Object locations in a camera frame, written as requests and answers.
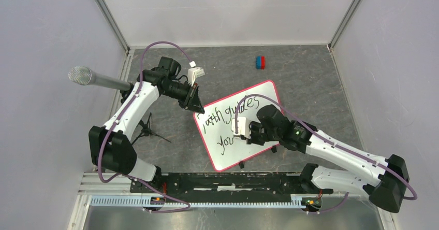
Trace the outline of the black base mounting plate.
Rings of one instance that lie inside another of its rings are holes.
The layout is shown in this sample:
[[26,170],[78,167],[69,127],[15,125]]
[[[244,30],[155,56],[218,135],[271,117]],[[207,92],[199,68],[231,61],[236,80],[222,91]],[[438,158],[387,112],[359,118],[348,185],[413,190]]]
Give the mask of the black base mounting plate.
[[306,182],[298,172],[170,172],[152,187],[188,203],[280,203],[292,194],[332,194]]

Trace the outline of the pink framed whiteboard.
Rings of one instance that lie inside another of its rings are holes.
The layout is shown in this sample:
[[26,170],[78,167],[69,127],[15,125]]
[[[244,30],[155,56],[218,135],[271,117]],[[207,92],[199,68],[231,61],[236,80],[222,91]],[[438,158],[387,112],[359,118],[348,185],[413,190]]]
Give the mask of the pink framed whiteboard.
[[239,110],[240,117],[257,121],[257,111],[271,104],[264,98],[253,96],[245,99],[238,106],[239,101],[250,94],[264,95],[277,103],[280,102],[275,83],[272,80],[266,80],[207,104],[204,106],[204,114],[193,114],[201,139],[216,171],[227,170],[277,145],[275,141],[267,142],[263,146],[248,145],[246,141],[233,136],[232,119],[236,109]]

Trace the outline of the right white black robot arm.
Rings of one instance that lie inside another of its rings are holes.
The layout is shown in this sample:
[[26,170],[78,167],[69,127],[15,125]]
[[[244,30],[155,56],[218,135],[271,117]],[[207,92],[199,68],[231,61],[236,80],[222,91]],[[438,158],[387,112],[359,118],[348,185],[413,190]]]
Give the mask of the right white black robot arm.
[[257,121],[238,117],[233,123],[236,137],[246,144],[278,142],[284,148],[316,156],[341,167],[341,170],[307,164],[299,178],[306,193],[318,190],[340,191],[365,196],[376,207],[398,213],[409,190],[405,159],[398,155],[383,157],[340,142],[317,127],[301,120],[289,120],[274,105],[262,107]]

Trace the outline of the grey microphone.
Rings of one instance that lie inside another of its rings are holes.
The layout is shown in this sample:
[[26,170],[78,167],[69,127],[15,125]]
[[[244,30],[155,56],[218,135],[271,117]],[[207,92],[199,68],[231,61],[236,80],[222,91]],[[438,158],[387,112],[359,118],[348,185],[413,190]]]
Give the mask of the grey microphone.
[[96,85],[121,91],[128,91],[131,89],[131,84],[129,82],[96,73],[85,66],[73,67],[68,72],[68,78],[70,81],[82,86]]

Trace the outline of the black microphone stand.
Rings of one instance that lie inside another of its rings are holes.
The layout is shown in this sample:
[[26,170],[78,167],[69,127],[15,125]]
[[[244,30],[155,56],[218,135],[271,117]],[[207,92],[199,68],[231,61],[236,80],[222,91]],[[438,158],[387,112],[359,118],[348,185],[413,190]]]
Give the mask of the black microphone stand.
[[115,133],[125,135],[132,143],[136,142],[140,137],[144,136],[158,136],[170,142],[166,138],[160,136],[151,130],[150,118],[143,121],[142,117],[145,115],[150,106],[159,98],[159,92],[156,87],[142,89],[137,95],[130,95],[129,91],[121,91],[121,102],[124,102],[118,111],[119,124],[114,128]]

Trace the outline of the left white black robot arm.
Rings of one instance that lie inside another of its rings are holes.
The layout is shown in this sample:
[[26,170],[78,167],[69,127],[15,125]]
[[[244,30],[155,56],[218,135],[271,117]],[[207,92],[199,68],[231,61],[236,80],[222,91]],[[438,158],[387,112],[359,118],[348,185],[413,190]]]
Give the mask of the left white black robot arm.
[[115,115],[103,126],[90,129],[89,143],[94,165],[141,179],[149,192],[154,193],[162,188],[163,179],[158,175],[158,167],[137,156],[131,139],[144,114],[162,95],[176,99],[182,109],[204,113],[195,80],[205,72],[194,62],[190,62],[190,66],[184,83],[177,79],[180,64],[169,57],[163,56],[158,66],[143,70]]

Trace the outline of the blue and red eraser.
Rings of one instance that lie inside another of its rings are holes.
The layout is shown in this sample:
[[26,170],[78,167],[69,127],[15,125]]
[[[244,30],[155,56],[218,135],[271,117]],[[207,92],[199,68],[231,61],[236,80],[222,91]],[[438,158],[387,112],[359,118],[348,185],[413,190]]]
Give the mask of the blue and red eraser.
[[255,67],[258,70],[264,70],[266,67],[266,60],[264,56],[257,56],[255,61]]

